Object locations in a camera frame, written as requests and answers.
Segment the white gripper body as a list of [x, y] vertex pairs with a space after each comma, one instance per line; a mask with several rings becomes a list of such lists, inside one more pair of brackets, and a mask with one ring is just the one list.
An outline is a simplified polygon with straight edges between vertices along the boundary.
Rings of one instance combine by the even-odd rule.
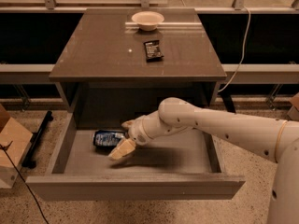
[[158, 137], [167, 136], [174, 132], [173, 127], [160, 119], [157, 111], [134, 119], [134, 121], [133, 126], [128, 130], [128, 135], [140, 146], [144, 146]]

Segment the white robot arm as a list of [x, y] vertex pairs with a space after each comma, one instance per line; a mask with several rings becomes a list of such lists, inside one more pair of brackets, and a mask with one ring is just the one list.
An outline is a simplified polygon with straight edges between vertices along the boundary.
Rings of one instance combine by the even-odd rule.
[[299, 224], [299, 122], [200, 108], [166, 98], [158, 109], [123, 123], [128, 136], [110, 152], [118, 160], [154, 139], [191, 128], [214, 135], [278, 165], [267, 224]]

